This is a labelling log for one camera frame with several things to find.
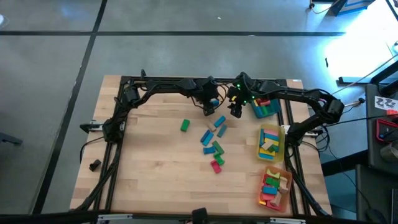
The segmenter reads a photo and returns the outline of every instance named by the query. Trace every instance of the blue block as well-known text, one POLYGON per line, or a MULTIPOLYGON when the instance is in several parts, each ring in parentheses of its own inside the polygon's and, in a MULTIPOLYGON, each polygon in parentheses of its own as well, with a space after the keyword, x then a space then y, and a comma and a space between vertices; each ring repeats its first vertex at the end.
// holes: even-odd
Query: blue block
POLYGON ((210 133, 211 133, 211 131, 210 131, 210 130, 207 130, 207 131, 205 132, 205 134, 203 135, 203 137, 200 139, 200 142, 205 141, 207 135, 209 135, 210 133))
POLYGON ((215 153, 215 152, 216 152, 216 147, 214 147, 214 146, 203 148, 204 155, 210 154, 210 153, 215 153))
POLYGON ((276 195, 278 193, 278 189, 276 189, 275 187, 263 186, 262 187, 262 193, 270 194, 270 195, 276 195))
POLYGON ((218 118, 216 123, 214 123, 214 126, 216 126, 216 128, 218 128, 224 121, 225 121, 225 117, 221 116, 220 118, 218 118))
POLYGON ((275 136, 275 135, 271 135, 271 134, 267 134, 266 133, 266 135, 264 137, 267 138, 267 139, 274 140, 274 141, 279 141, 278 136, 275 136))
POLYGON ((263 154, 263 153, 259 153, 259 157, 260 157, 260 158, 263 158, 263 159, 274 160, 274 156, 272 156, 272 155, 267 155, 267 154, 263 154))
POLYGON ((264 129, 260 129, 260 146, 264 144, 264 129))
POLYGON ((211 104, 213 105, 213 106, 218 106, 219 105, 219 101, 218 100, 212 100, 211 101, 211 104))
POLYGON ((206 137, 206 139, 202 142, 202 144, 204 146, 207 146, 209 144, 209 142, 211 141, 211 139, 213 138, 214 134, 213 133, 209 133, 206 137))
POLYGON ((226 125, 224 124, 224 125, 221 127, 221 129, 218 131, 217 136, 218 136, 219 138, 223 137, 225 130, 226 130, 226 125))

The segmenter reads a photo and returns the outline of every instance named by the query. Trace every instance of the small black object on floor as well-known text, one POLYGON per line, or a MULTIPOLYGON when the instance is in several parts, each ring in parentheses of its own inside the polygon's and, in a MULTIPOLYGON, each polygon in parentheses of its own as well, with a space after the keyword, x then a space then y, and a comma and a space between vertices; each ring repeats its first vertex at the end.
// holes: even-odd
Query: small black object on floor
POLYGON ((96 159, 92 164, 90 164, 90 168, 89 169, 94 172, 95 169, 97 169, 97 167, 99 165, 101 165, 101 161, 96 159))

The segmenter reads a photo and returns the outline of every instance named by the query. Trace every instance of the colorful block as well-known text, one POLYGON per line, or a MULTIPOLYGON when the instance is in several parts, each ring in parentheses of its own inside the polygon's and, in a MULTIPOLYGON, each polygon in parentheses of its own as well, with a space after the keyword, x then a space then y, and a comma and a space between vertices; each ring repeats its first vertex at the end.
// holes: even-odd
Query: colorful block
POLYGON ((260 109, 261 109, 261 111, 262 111, 262 113, 263 113, 264 115, 268 115, 268 111, 267 111, 266 106, 260 106, 260 109))
POLYGON ((278 189, 276 189, 275 187, 263 186, 262 187, 262 193, 263 194, 276 195, 278 193, 278 189))
POLYGON ((265 129, 264 132, 267 133, 267 134, 271 134, 273 136, 278 136, 278 132, 277 131, 265 129))
POLYGON ((276 178, 276 179, 279 179, 279 177, 280 177, 280 172, 278 172, 278 173, 276 173, 276 174, 273 174, 273 173, 271 172, 271 170, 267 169, 267 175, 270 175, 271 177, 274 177, 274 178, 276 178))
POLYGON ((210 121, 207 121, 206 125, 207 125, 207 128, 209 128, 209 130, 212 132, 217 130, 217 128, 210 121))
POLYGON ((187 119, 184 119, 183 121, 182 121, 182 124, 181 124, 181 131, 187 131, 187 129, 188 129, 188 126, 189 126, 189 120, 187 120, 187 119))
POLYGON ((260 146, 264 144, 264 129, 260 129, 260 146))
POLYGON ((280 177, 279 178, 279 192, 281 192, 282 194, 286 194, 289 189, 287 188, 287 179, 285 177, 280 177))
POLYGON ((220 155, 224 154, 223 148, 220 146, 220 144, 218 144, 217 141, 213 141, 212 145, 214 145, 214 147, 216 147, 216 150, 217 150, 217 152, 219 152, 220 155))
POLYGON ((263 158, 263 159, 274 160, 274 156, 270 156, 270 155, 263 154, 263 153, 259 153, 259 157, 260 157, 260 158, 263 158))
POLYGON ((207 135, 209 135, 209 134, 210 134, 210 130, 207 130, 207 131, 205 132, 205 134, 203 135, 203 137, 200 139, 200 142, 204 142, 205 139, 206 139, 206 137, 207 137, 207 135))
POLYGON ((279 207, 282 195, 278 192, 277 195, 270 201, 271 205, 274 207, 279 207))
POLYGON ((220 167, 220 165, 218 165, 217 161, 215 161, 215 160, 211 161, 211 162, 210 162, 210 165, 212 166, 212 168, 213 168, 213 170, 214 170, 214 172, 215 172, 216 174, 218 174, 219 172, 221 172, 221 167, 220 167))
POLYGON ((216 159, 218 165, 220 165, 220 166, 222 166, 225 163, 225 161, 223 160, 223 158, 221 158, 221 155, 219 155, 219 154, 217 156, 215 156, 215 159, 216 159))
POLYGON ((269 194, 260 194, 260 199, 263 201, 268 201, 274 199, 275 195, 269 195, 269 194))
POLYGON ((269 147, 272 146, 272 141, 269 139, 265 139, 264 144, 261 146, 264 150, 268 150, 269 147))
POLYGON ((218 120, 214 123, 214 126, 218 128, 223 122, 225 121, 225 117, 221 116, 218 120))
POLYGON ((274 152, 270 152, 268 150, 264 150, 264 148, 260 148, 260 153, 263 153, 265 155, 270 155, 270 156, 275 156, 275 151, 274 152))
POLYGON ((215 153, 216 152, 216 147, 211 146, 211 147, 204 147, 203 148, 203 153, 204 155, 210 154, 210 153, 215 153))
POLYGON ((275 135, 272 135, 272 134, 265 133, 264 134, 264 138, 271 139, 271 140, 274 140, 274 141, 279 141, 279 137, 275 136, 275 135))
POLYGON ((270 104, 271 104, 271 102, 270 102, 269 100, 263 100, 263 101, 261 101, 261 103, 260 103, 261 106, 268 106, 268 105, 270 105, 270 104))
POLYGON ((202 144, 203 144, 204 146, 207 146, 207 145, 209 144, 209 142, 211 141, 211 139, 213 138, 213 136, 214 136, 213 133, 209 133, 209 134, 206 136, 206 139, 202 142, 202 144))
POLYGON ((226 128, 227 128, 227 127, 226 127, 226 125, 224 124, 224 125, 221 127, 221 129, 218 131, 217 136, 218 136, 219 138, 223 137, 226 128))

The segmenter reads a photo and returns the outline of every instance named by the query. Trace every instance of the wooden table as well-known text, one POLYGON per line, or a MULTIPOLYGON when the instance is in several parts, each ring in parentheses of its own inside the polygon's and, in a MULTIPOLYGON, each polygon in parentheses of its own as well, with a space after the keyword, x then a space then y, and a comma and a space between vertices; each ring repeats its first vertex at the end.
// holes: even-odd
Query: wooden table
MULTIPOLYGON (((116 75, 104 77, 93 119, 105 121, 112 116, 120 79, 116 75)), ((287 80, 287 84, 302 88, 300 80, 287 80)), ((245 106, 238 119, 230 115, 228 105, 225 102, 213 115, 204 117, 191 99, 178 94, 158 94, 131 110, 111 211, 188 215, 194 209, 206 207, 210 215, 291 216, 290 205, 285 213, 277 213, 256 203, 265 166, 285 169, 283 162, 260 161, 254 147, 260 124, 277 124, 277 115, 256 119, 251 106, 245 106), (223 171, 215 174, 210 166, 213 157, 203 155, 200 138, 207 130, 205 121, 221 115, 226 116, 228 129, 221 139, 215 136, 213 140, 225 150, 226 162, 223 171), (180 131, 183 119, 191 121, 186 133, 180 131)), ((294 121, 309 117, 306 104, 291 102, 291 105, 294 121)), ((283 100, 281 106, 287 124, 283 100)), ((101 136, 102 133, 90 133, 87 140, 101 136)), ((305 140, 315 144, 314 139, 305 140)), ((100 169, 92 172, 88 167, 95 159, 103 160, 105 147, 104 141, 86 146, 70 208, 79 206, 98 183, 100 169)), ((299 149, 306 186, 322 208, 331 213, 318 152, 305 144, 299 149)), ((298 210, 303 213, 300 191, 295 188, 298 210)), ((100 208, 104 208, 107 192, 105 186, 100 208)))

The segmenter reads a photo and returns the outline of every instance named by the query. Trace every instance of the concrete floor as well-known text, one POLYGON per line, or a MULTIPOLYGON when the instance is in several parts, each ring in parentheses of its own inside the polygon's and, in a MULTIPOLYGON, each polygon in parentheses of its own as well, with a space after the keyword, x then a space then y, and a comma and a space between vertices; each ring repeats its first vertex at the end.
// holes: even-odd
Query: concrete floor
MULTIPOLYGON (((100 0, 0 0, 0 14, 9 21, 2 30, 91 31, 100 5, 100 0)), ((104 75, 138 75, 142 68, 149 75, 188 77, 235 77, 245 71, 254 78, 302 79, 305 88, 333 92, 340 88, 337 77, 361 77, 392 56, 388 43, 398 37, 398 29, 385 0, 339 17, 316 15, 307 6, 307 0, 108 1, 100 31, 286 33, 97 36, 43 212, 69 208, 78 153, 87 137, 79 124, 91 119, 104 75), (298 37, 295 32, 325 33, 298 37), (346 33, 334 37, 333 32, 346 33)), ((328 6, 317 4, 316 10, 328 6)), ((24 140, 21 147, 0 144, 0 213, 31 211, 89 38, 3 36, 0 31, 0 130, 24 140)), ((363 94, 362 87, 352 87, 337 97, 350 103, 363 94)), ((342 120, 363 116, 364 106, 342 120)), ((366 149, 365 130, 365 122, 330 128, 333 152, 341 157, 366 149)), ((333 158, 326 152, 321 159, 333 158)), ((355 211, 354 200, 347 200, 355 198, 354 187, 345 176, 327 177, 326 184, 332 204, 355 211)))

